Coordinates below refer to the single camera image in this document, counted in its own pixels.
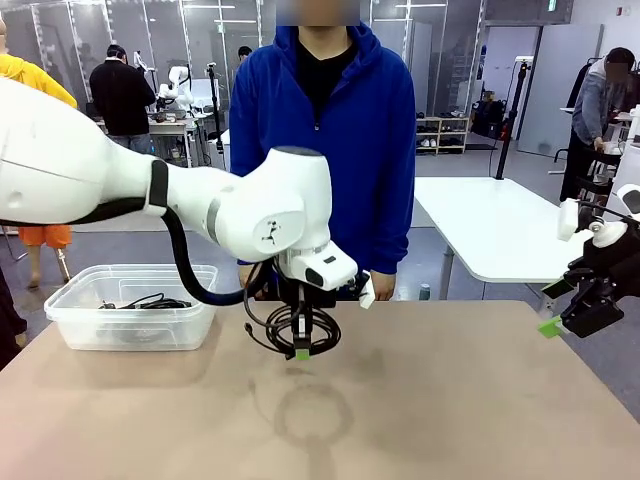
clear plastic bin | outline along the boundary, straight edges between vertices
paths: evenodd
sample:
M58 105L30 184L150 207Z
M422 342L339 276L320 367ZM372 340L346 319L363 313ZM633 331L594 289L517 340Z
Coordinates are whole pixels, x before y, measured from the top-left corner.
M218 270L194 266L203 287L213 291ZM148 295L188 301L189 308L100 310L123 307ZM216 307L195 300L182 285L175 265L100 265L87 268L44 304L65 342L75 350L195 350L202 345Z

person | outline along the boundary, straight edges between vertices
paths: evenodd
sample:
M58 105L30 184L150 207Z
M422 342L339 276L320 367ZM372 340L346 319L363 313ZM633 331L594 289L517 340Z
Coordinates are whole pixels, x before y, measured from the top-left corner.
M332 240L371 272L376 298L389 300L413 207L413 82L368 26L344 21L340 9L351 3L296 3L298 25L320 26L279 26L274 44L240 66L230 107L231 170L250 173L278 146L323 154ZM335 26L337 18L355 26ZM240 266L243 285L250 271Z
M253 53L253 50L251 50L251 48L247 47L246 45L240 47L238 49L238 58L240 59L240 63L244 63L244 61L249 58L249 55L251 55L251 53Z
M75 99L46 72L32 63L9 55L6 47L6 33L6 25L0 20L0 76L24 83L76 108ZM65 260L65 249L71 244L71 228L68 225L21 227L19 235L27 248L31 262L29 288L38 288L40 285L40 247L45 243L56 250L63 280L65 282L70 280L71 276Z
M156 95L120 45L109 45L107 59L89 77L96 110L104 118L109 137L134 152L150 154L151 136L146 107Z
M591 162L585 158L585 149L604 151L603 136L609 125L612 106L619 109L622 105L634 63L633 53L618 47L589 68L573 112L560 201L577 198L580 194L576 179L586 177L591 167Z
M13 306L11 291L0 268L0 370L6 367L27 343L27 322Z

orange shorts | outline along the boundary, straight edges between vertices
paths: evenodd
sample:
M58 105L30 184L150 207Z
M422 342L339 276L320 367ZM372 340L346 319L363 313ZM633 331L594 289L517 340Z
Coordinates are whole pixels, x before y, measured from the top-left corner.
M20 240L27 247L47 244L51 248L65 248L71 244L71 227L52 225L49 227L20 227Z

floor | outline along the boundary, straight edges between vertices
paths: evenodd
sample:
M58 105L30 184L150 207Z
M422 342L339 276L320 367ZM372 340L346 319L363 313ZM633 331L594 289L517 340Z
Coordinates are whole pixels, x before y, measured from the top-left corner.
M417 159L417 174L486 176L489 173L490 153L471 151L464 155L421 156ZM495 151L492 158L494 173L499 156L500 151ZM553 165L552 159L512 150L505 175L549 201L556 202L562 177L548 176L547 171L558 168L562 168L562 165ZM416 226L427 221L420 210L416 208ZM77 229L74 244L69 249L70 265L77 272L99 264L169 263L172 259L169 237L162 230L161 223L136 215L84 226ZM188 233L187 236L192 264L214 265L219 269L218 291L237 288L234 260L196 234ZM437 298L445 244L433 228L412 228L409 240L409 255L399 266L395 299L417 300L421 285L429 285L432 298ZM15 250L22 251L16 238L11 241ZM57 264L49 249L43 252L43 265L40 291L26 291L28 260L15 263L0 240L0 266L12 289L18 310L28 320L30 338L47 326L42 306L60 283ZM487 285L484 293L486 299L523 300L537 307L536 293L524 285ZM479 300L483 295L483 284L473 279L456 261L449 295L451 299ZM565 340L640 421L640 301L629 299L622 303L622 307L627 313L624 321L585 340L573 336Z

dark hair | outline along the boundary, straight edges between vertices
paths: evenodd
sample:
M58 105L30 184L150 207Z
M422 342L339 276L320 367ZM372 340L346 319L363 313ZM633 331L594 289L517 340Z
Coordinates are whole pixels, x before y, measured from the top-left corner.
M251 55L251 52L253 52L253 50L251 50L246 45L243 45L238 49L238 57L248 57L249 55Z
M125 49L115 43L113 45L109 45L109 48L107 48L107 57L118 57L123 59L126 54L127 52Z
M607 62L626 63L629 66L629 71L631 71L633 65L636 63L636 57L633 55L631 50L617 47L609 52L609 55L607 55Z

